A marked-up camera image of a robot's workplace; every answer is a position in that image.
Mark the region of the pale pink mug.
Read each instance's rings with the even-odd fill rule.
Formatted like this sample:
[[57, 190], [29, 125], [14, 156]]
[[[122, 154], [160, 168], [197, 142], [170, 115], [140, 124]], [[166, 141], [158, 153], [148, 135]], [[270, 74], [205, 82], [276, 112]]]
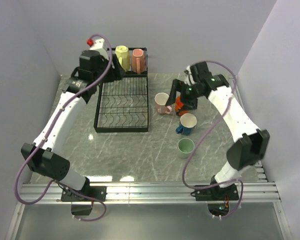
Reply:
[[156, 111], [163, 115], [163, 114], [171, 114], [172, 107], [166, 106], [166, 102], [169, 99], [169, 95], [165, 92], [159, 92], [155, 95], [154, 101], [155, 101], [155, 107]]

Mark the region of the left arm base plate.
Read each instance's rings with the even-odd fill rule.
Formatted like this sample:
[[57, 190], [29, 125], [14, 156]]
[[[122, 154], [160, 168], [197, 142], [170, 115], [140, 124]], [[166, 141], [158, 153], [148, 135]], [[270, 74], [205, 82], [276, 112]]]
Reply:
[[107, 195], [107, 187], [106, 186], [89, 186], [87, 189], [83, 191], [78, 191], [79, 195], [73, 193], [69, 189], [63, 189], [60, 201], [61, 202], [91, 202], [91, 198], [93, 201], [99, 200], [104, 202], [106, 200]]

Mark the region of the yellow-green faceted mug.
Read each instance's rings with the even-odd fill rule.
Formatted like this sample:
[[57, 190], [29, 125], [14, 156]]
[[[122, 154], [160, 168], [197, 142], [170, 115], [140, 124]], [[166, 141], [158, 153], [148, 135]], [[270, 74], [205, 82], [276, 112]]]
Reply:
[[119, 45], [115, 48], [115, 55], [119, 61], [119, 64], [125, 72], [130, 69], [130, 51], [125, 45]]

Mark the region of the aluminium mounting rail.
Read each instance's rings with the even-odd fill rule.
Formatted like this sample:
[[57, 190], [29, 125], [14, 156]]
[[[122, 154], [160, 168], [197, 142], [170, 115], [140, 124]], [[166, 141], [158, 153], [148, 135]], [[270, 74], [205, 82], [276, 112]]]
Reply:
[[71, 217], [70, 203], [52, 185], [34, 205], [18, 204], [8, 240], [290, 240], [273, 182], [247, 182], [241, 207], [212, 217], [180, 182], [108, 182], [106, 215], [94, 222]]

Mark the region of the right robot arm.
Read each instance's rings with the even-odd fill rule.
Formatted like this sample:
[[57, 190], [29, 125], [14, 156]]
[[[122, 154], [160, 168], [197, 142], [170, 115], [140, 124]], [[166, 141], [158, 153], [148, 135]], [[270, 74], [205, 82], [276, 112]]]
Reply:
[[221, 114], [233, 139], [234, 144], [226, 153], [226, 163], [212, 178], [210, 194], [216, 200], [223, 199], [228, 188], [240, 181], [241, 174], [265, 156], [270, 134], [261, 130], [248, 117], [233, 94], [233, 88], [222, 75], [192, 73], [185, 70], [184, 80], [175, 78], [172, 81], [170, 93], [165, 106], [171, 109], [180, 92], [180, 100], [184, 110], [195, 110], [198, 98], [205, 97]]

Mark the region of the orange mug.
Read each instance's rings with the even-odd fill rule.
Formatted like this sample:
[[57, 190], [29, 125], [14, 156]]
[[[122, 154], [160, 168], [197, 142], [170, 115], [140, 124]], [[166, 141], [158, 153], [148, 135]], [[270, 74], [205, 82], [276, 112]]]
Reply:
[[182, 110], [182, 107], [184, 106], [184, 104], [181, 102], [181, 97], [178, 96], [175, 100], [175, 114], [179, 117], [181, 117], [184, 114], [189, 113], [189, 110]]

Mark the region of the blue mug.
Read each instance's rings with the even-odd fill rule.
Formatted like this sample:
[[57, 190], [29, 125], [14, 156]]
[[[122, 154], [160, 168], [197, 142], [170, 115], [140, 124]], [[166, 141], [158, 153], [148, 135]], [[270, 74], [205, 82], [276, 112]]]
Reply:
[[197, 118], [191, 113], [185, 113], [180, 117], [179, 126], [176, 128], [175, 132], [177, 134], [189, 136], [192, 134], [196, 125]]

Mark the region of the light green tumbler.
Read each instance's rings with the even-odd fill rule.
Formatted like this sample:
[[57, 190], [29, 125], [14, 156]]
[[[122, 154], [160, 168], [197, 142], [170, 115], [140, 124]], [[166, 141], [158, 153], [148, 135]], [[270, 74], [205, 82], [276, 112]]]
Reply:
[[178, 156], [181, 159], [186, 159], [195, 148], [194, 142], [190, 138], [181, 138], [177, 144]]

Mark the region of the salmon floral mug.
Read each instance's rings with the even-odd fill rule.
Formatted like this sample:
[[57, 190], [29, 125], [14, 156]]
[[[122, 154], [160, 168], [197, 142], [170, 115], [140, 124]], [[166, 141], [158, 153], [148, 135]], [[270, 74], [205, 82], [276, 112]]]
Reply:
[[138, 75], [146, 70], [146, 56], [141, 48], [136, 48], [132, 51], [131, 70]]

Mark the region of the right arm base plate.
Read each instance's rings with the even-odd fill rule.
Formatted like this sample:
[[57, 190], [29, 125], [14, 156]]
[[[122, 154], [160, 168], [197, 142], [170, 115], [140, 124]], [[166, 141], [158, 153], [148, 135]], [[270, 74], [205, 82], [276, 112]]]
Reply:
[[237, 186], [232, 184], [228, 187], [221, 188], [215, 186], [212, 188], [206, 188], [201, 190], [195, 190], [190, 194], [195, 197], [196, 201], [237, 201], [239, 200], [239, 194]]

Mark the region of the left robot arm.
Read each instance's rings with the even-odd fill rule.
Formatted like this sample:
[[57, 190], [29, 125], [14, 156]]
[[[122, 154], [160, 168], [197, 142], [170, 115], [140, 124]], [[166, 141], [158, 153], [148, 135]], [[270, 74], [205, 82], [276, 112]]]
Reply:
[[79, 57], [79, 66], [65, 82], [59, 102], [46, 126], [32, 143], [25, 143], [21, 148], [25, 165], [32, 172], [73, 189], [72, 194], [79, 201], [90, 197], [90, 181], [73, 170], [70, 162], [60, 155], [62, 147], [77, 116], [97, 91], [97, 86], [103, 82], [121, 80], [123, 72], [111, 50], [84, 50]]

